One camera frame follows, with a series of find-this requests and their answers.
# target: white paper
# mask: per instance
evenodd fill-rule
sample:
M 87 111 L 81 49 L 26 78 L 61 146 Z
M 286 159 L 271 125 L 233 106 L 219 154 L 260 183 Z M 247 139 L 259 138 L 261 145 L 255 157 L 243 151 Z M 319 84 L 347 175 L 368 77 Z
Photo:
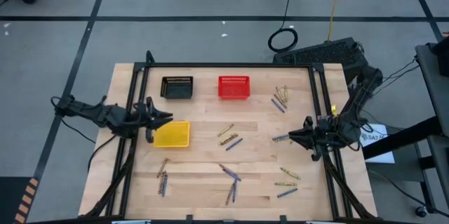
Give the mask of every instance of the white paper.
M 362 146 L 368 146 L 371 143 L 375 143 L 378 140 L 381 140 L 385 137 L 387 137 L 387 127 L 385 125 L 381 124 L 371 124 L 369 125 L 373 128 L 373 132 L 369 133 L 367 131 L 364 131 L 361 129 L 360 133 L 360 142 Z M 392 152 L 388 152 L 385 154 L 381 154 L 379 156 L 370 158 L 368 160 L 365 160 L 365 162 L 371 162 L 371 163 L 381 163 L 381 164 L 394 164 L 394 156 Z

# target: black floor stripe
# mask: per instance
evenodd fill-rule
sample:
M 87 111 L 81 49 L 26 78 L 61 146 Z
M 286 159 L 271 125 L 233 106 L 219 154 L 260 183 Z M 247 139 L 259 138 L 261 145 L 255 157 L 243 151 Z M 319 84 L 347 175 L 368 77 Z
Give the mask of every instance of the black floor stripe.
M 97 21 L 111 22 L 198 22 L 198 21 L 282 21 L 283 16 L 99 16 Z M 326 16 L 288 16 L 286 21 L 328 22 Z M 426 22 L 426 17 L 334 17 L 335 22 Z
M 98 16 L 95 21 L 110 22 L 194 22 L 194 21 L 282 21 L 283 16 Z M 328 22 L 326 16 L 287 16 L 287 21 Z M 434 18 L 449 22 L 449 17 Z M 88 16 L 0 16 L 0 21 L 90 21 Z M 429 22 L 428 17 L 336 16 L 335 22 Z
M 443 39 L 443 35 L 440 32 L 440 29 L 438 28 L 438 25 L 436 24 L 436 21 L 432 15 L 432 12 L 430 11 L 429 6 L 427 5 L 426 0 L 418 0 L 421 4 L 422 10 L 426 14 L 426 17 L 429 19 L 430 27 L 432 28 L 432 31 L 434 31 L 434 35 L 437 41 L 441 41 Z
M 69 95 L 72 91 L 76 74 L 78 74 L 79 65 L 81 64 L 81 60 L 83 59 L 84 51 L 86 50 L 89 37 L 91 36 L 91 32 L 95 24 L 95 17 L 100 10 L 101 2 L 102 0 L 95 0 L 95 5 L 91 12 L 91 16 L 89 17 L 86 29 L 84 30 L 83 38 L 81 39 L 81 43 L 79 44 L 78 51 L 76 52 L 75 60 L 72 65 L 72 69 L 70 70 L 69 77 L 67 79 L 67 83 L 65 84 L 62 96 Z M 34 171 L 34 178 L 39 181 L 42 179 L 43 172 L 45 171 L 45 167 L 47 165 L 48 158 L 50 157 L 51 149 L 53 148 L 53 143 L 55 142 L 55 137 L 58 133 L 60 124 L 61 117 L 55 116 L 55 118 L 53 119 L 53 123 L 51 124 L 50 131 L 48 132 L 46 142 L 43 146 L 41 156 L 39 157 L 36 170 Z
M 0 16 L 2 21 L 89 21 L 89 16 Z

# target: black metal frame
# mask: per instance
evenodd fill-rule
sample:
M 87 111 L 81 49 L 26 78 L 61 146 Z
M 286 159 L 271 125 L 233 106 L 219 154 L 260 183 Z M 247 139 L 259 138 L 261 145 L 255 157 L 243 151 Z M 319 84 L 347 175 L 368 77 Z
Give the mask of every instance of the black metal frame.
M 149 68 L 150 67 L 277 67 L 277 68 L 306 68 L 309 73 L 309 80 L 310 80 L 310 86 L 311 86 L 311 93 L 312 93 L 312 99 L 314 102 L 314 109 L 316 116 L 321 116 L 321 108 L 319 104 L 319 96 L 318 91 L 316 87 L 315 82 L 315 76 L 314 76 L 314 70 L 318 70 L 319 76 L 320 76 L 320 82 L 321 87 L 323 89 L 323 96 L 326 104 L 326 113 L 330 114 L 330 98 L 328 94 L 328 87 L 326 84 L 326 77 L 324 75 L 323 71 L 323 65 L 322 64 L 301 64 L 301 65 L 276 65 L 272 63 L 176 63 L 176 62 L 154 62 L 154 59 L 150 56 L 148 57 L 147 54 L 147 62 L 135 62 L 134 68 L 133 68 L 133 75 L 131 77 L 131 83 L 130 83 L 130 89 L 128 92 L 128 100 L 126 103 L 126 109 L 130 110 L 132 103 L 133 103 L 133 97 L 135 95 L 135 89 L 137 84 L 137 79 L 140 71 L 143 70 L 143 78 L 142 83 L 140 86 L 140 94 L 139 94 L 139 100 L 143 100 L 145 97 L 145 88 L 147 86 L 147 79 L 149 74 Z M 123 153 L 125 150 L 125 144 L 126 139 L 121 138 L 119 142 L 119 147 L 117 149 L 116 154 L 116 160 L 114 165 L 114 173 L 112 176 L 112 179 L 114 180 L 117 176 L 117 173 L 120 170 L 120 166 L 123 159 Z M 131 139 L 130 143 L 130 151 L 128 155 L 130 155 L 130 158 L 134 160 L 135 155 L 135 147 L 137 145 L 137 137 Z M 342 164 L 342 158 L 340 151 L 335 151 L 335 163 L 337 164 L 337 170 L 339 174 L 344 179 L 344 170 L 343 170 L 343 164 Z M 126 174 L 126 177 L 124 178 L 123 182 L 123 193 L 121 196 L 121 203 L 119 208 L 119 216 L 121 218 L 124 218 L 126 215 L 126 206 L 128 201 L 128 194 L 130 190 L 130 180 L 133 172 L 133 162 L 130 164 L 131 168 L 128 170 L 128 173 Z M 326 171 L 326 183 L 328 187 L 328 194 L 329 194 L 329 200 L 330 200 L 330 207 L 332 211 L 333 219 L 339 218 L 340 215 L 338 213 L 338 205 L 337 205 L 337 198 L 335 195 L 335 188 L 334 188 L 334 182 L 333 177 Z M 344 202 L 344 211 L 346 213 L 346 217 L 352 218 L 352 212 L 351 212 L 351 205 L 349 204 L 348 199 L 346 196 L 342 195 L 343 202 Z M 112 209 L 114 208 L 114 196 L 109 200 L 107 204 L 107 208 L 105 211 L 106 216 L 112 215 Z
M 135 62 L 133 67 L 133 75 L 131 77 L 131 83 L 130 88 L 128 92 L 128 100 L 127 100 L 127 106 L 126 108 L 129 110 L 132 103 L 133 98 L 135 95 L 135 89 L 137 84 L 137 79 L 140 71 L 143 70 L 143 76 L 142 76 L 142 82 L 140 86 L 140 94 L 139 94 L 139 101 L 143 101 L 145 99 L 145 89 L 147 87 L 147 80 L 148 80 L 148 74 L 151 67 L 267 67 L 267 68 L 306 68 L 309 73 L 309 80 L 310 80 L 310 86 L 311 86 L 311 94 L 312 99 L 314 103 L 314 109 L 316 113 L 316 117 L 321 115 L 321 108 L 319 103 L 319 97 L 318 97 L 318 91 L 316 87 L 316 81 L 315 81 L 315 75 L 314 72 L 317 71 L 319 73 L 320 77 L 320 83 L 321 88 L 323 90 L 323 99 L 326 106 L 326 114 L 331 113 L 330 108 L 330 97 L 328 93 L 328 87 L 326 83 L 326 76 L 324 74 L 324 68 L 323 64 L 302 64 L 302 65 L 276 65 L 271 63 L 157 63 L 154 62 L 153 57 L 151 56 L 151 53 L 147 52 L 147 61 L 146 62 Z M 133 163 L 135 158 L 135 149 L 137 145 L 138 137 L 134 137 L 131 139 L 130 147 L 128 151 L 128 156 L 126 157 L 126 161 L 123 164 L 122 167 L 120 167 L 120 164 L 122 163 L 123 159 L 123 152 L 125 150 L 125 144 L 126 139 L 121 139 L 119 143 L 119 148 L 117 150 L 116 155 L 116 166 L 114 167 L 114 176 L 113 176 L 113 183 L 109 186 L 106 193 L 102 196 L 102 199 L 104 200 L 103 204 L 97 204 L 95 205 L 94 209 L 90 211 L 89 213 L 94 214 L 87 214 L 86 216 L 80 216 L 80 218 L 77 219 L 71 219 L 71 220 L 54 220 L 54 221 L 46 221 L 45 223 L 107 223 L 110 224 L 112 221 L 118 221 L 118 220 L 125 220 L 125 214 L 126 214 L 126 206 L 128 202 L 128 194 L 130 190 L 130 180 L 132 178 L 132 172 L 133 172 Z M 344 170 L 343 170 L 343 163 L 342 158 L 339 150 L 334 150 L 335 153 L 335 163 L 336 163 L 336 170 L 338 174 L 341 176 L 341 179 L 343 182 L 345 181 L 344 177 Z M 330 156 L 328 153 L 326 153 L 325 158 L 327 160 L 330 159 Z M 119 183 L 121 182 L 122 178 L 124 178 L 123 183 L 123 193 L 121 197 L 121 203 L 120 203 L 120 209 L 118 215 L 112 215 L 112 209 L 114 208 L 114 197 L 115 197 L 115 190 L 119 186 Z M 333 221 L 338 223 L 378 223 L 378 224 L 385 224 L 385 223 L 391 223 L 391 224 L 401 224 L 399 222 L 394 221 L 387 221 L 382 219 L 367 219 L 367 218 L 354 218 L 352 216 L 351 211 L 351 205 L 349 203 L 349 200 L 347 199 L 347 196 L 342 194 L 342 199 L 344 202 L 344 212 L 346 214 L 345 217 L 340 217 L 338 213 L 338 205 L 337 205 L 337 199 L 335 195 L 335 188 L 334 188 L 334 178 L 332 174 L 330 174 L 329 171 L 326 170 L 326 182 L 328 187 L 328 193 L 329 193 L 329 201 L 330 201 L 330 207 L 333 215 Z M 107 204 L 107 208 L 105 211 L 105 216 L 99 216 L 99 214 L 102 212 L 104 207 Z M 152 223 L 186 223 L 186 224 L 193 224 L 193 223 L 217 223 L 217 222 L 223 222 L 226 223 L 226 220 L 193 220 L 193 215 L 187 215 L 185 220 L 151 220 Z M 258 220 L 233 220 L 232 223 L 242 223 L 242 224 L 286 224 L 286 223 L 306 223 L 306 221 L 287 221 L 287 217 L 282 215 L 279 216 L 279 220 L 275 221 L 258 221 Z

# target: yellow basket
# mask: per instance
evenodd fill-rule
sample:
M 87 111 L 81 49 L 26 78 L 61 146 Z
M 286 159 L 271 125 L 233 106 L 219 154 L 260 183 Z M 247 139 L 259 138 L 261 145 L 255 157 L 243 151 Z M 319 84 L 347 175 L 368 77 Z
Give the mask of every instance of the yellow basket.
M 173 121 L 154 132 L 154 147 L 188 147 L 190 122 Z

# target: black basket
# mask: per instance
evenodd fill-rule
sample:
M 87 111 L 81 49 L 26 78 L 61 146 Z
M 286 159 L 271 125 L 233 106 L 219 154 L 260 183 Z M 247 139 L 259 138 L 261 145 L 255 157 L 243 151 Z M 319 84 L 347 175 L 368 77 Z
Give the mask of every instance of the black basket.
M 162 77 L 161 97 L 190 99 L 194 87 L 193 77 Z

